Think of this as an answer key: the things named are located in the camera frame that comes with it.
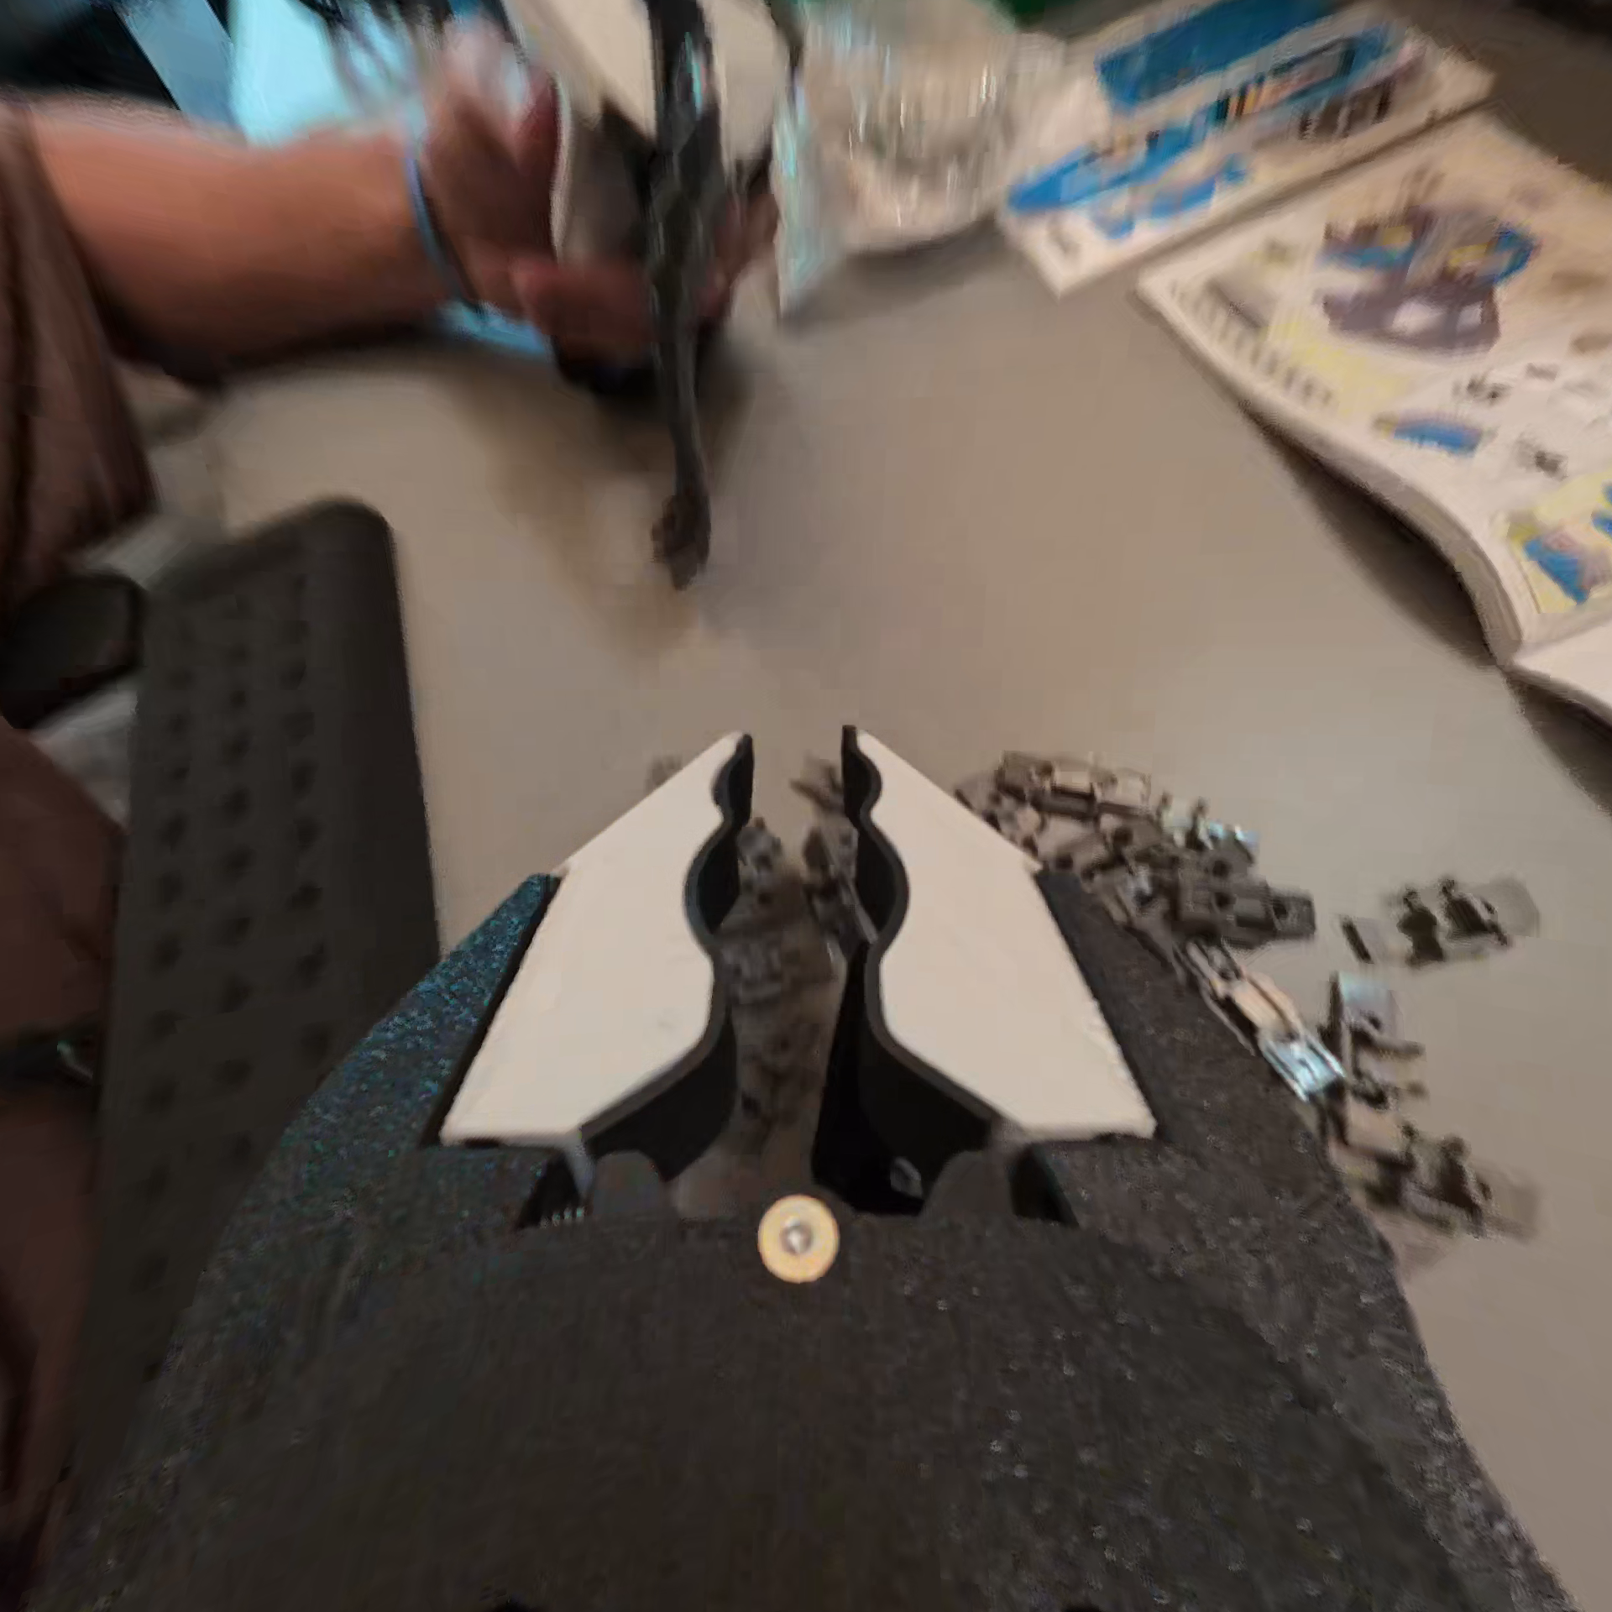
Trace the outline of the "person's left forearm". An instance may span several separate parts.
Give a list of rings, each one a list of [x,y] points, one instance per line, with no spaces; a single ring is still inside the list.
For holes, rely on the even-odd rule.
[[[406,328],[447,298],[397,129],[250,144],[45,101],[29,134],[96,301],[136,348],[230,367]]]

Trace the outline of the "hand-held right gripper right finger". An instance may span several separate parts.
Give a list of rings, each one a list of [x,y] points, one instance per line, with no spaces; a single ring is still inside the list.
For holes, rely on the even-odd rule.
[[[874,733],[841,731],[864,916],[864,1111],[897,1156],[1155,1139],[1038,863]]]

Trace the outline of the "blue wristband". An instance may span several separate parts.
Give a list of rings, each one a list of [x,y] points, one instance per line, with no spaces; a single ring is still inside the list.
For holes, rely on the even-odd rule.
[[[441,293],[446,305],[453,305],[460,311],[480,311],[481,298],[473,290],[473,280],[466,270],[447,230],[441,228],[439,214],[434,211],[434,198],[424,184],[421,147],[417,139],[406,141],[402,173],[417,241],[421,258],[427,263],[427,270],[434,274],[437,290]]]

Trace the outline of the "building instruction booklet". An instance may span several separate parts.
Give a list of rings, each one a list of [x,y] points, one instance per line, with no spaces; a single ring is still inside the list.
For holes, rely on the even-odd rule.
[[[1476,110],[1136,290],[1439,548],[1509,678],[1610,723],[1610,187]]]

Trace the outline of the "single grey track link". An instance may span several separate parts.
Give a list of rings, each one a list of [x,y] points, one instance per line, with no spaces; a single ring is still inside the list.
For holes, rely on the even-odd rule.
[[[1342,916],[1349,950],[1372,967],[1427,967],[1491,956],[1531,939],[1541,906],[1520,878],[1457,878],[1404,883],[1369,912]]]

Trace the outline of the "pile of grey track pieces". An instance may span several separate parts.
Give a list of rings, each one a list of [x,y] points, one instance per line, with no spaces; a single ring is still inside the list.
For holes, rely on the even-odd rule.
[[[1313,939],[1315,903],[1262,875],[1255,838],[1240,826],[1212,820],[1200,800],[1176,812],[1145,773],[1026,753],[971,775],[955,800],[1042,873],[1072,875],[1199,990],[1289,1086],[1354,1198],[1440,1236],[1537,1233],[1531,1184],[1476,1157],[1460,1134],[1412,1123],[1423,1086],[1392,1077],[1386,1064],[1421,1059],[1421,1044],[1402,1037],[1382,977],[1339,973],[1329,1017],[1313,1026],[1243,960],[1272,942]]]

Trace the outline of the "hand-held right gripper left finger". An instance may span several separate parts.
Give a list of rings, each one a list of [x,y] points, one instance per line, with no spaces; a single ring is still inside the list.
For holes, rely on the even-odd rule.
[[[727,1017],[714,932],[735,900],[735,829],[757,751],[724,733],[587,838],[473,1034],[441,1146],[543,1146],[598,1157],[715,1049]]]

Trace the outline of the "crumpled clear plastic bag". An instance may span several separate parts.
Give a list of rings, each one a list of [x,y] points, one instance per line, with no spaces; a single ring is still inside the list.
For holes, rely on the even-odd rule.
[[[932,248],[991,220],[1071,46],[995,2],[771,2],[794,79],[772,123],[782,318],[859,257]]]

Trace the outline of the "person's left hand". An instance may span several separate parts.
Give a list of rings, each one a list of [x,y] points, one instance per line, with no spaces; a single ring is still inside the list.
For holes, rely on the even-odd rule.
[[[554,250],[560,144],[547,77],[509,96],[460,54],[434,83],[420,173],[480,305],[521,321],[554,354],[637,367],[653,345],[647,277],[630,257]]]

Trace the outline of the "blue sticker sheet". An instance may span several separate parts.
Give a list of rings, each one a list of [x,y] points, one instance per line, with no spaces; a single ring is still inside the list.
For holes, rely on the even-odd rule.
[[[1061,295],[1491,87],[1491,70],[1383,2],[1159,2],[1071,43],[995,226]]]

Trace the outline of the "grey desk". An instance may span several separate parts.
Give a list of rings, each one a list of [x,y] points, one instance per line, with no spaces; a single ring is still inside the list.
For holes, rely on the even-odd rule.
[[[1584,1608],[1610,1608],[1610,739],[1491,666],[1427,542],[1270,442],[1105,281],[1004,257],[864,277],[714,398],[703,581],[647,558],[660,432],[460,345],[230,388],[226,509],[346,494],[394,528],[441,942],[621,812],[660,755],[757,736],[757,805],[871,726],[938,785],[1052,751],[1148,769],[1342,912],[1517,875],[1541,932],[1402,976],[1433,1123],[1541,1190],[1526,1243],[1414,1271],[1457,1420]]]

